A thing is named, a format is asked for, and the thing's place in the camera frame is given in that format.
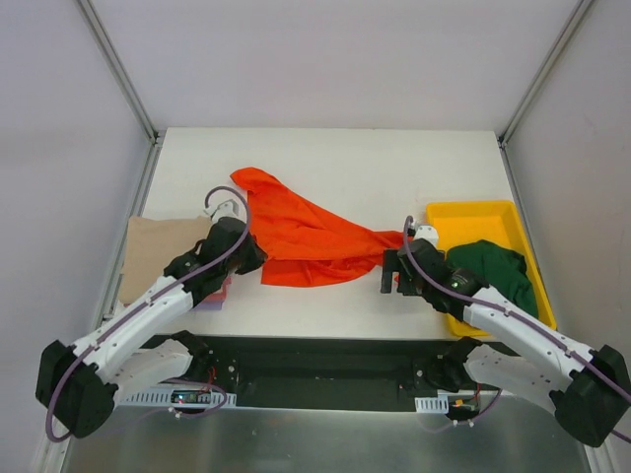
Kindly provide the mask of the orange t shirt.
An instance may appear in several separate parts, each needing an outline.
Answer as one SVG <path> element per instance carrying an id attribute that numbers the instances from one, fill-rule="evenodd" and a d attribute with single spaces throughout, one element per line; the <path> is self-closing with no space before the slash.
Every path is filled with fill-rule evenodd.
<path id="1" fill-rule="evenodd" d="M 232 172 L 247 196 L 250 232 L 267 253 L 261 283 L 316 288 L 351 282 L 381 266 L 384 252 L 403 246 L 401 231 L 373 231 L 292 191 L 258 168 Z"/>

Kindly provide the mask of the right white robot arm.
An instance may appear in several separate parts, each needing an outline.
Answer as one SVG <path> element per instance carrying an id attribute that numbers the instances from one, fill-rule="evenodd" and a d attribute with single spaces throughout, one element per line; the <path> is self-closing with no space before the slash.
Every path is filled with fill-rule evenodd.
<path id="1" fill-rule="evenodd" d="M 507 356 L 464 336 L 426 371 L 438 388 L 455 392 L 476 382 L 506 390 L 550 413 L 590 447 L 616 435 L 630 408 L 630 375 L 614 348 L 595 349 L 550 328 L 475 273 L 452 267 L 424 238 L 385 251 L 381 291 L 420 297 L 513 352 Z"/>

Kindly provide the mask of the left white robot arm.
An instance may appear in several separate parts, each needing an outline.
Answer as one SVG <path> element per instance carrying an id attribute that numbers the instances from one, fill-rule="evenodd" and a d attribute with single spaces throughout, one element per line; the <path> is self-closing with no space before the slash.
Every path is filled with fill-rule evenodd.
<path id="1" fill-rule="evenodd" d="M 237 217 L 216 219 L 208 236 L 174 258 L 162 276 L 118 317 L 70 345 L 55 340 L 40 355 L 35 398 L 47 438 L 61 443 L 100 428 L 117 404 L 172 377 L 201 381 L 207 351 L 183 331 L 157 349 L 135 352 L 159 329 L 217 293 L 232 275 L 259 269 L 266 253 Z"/>

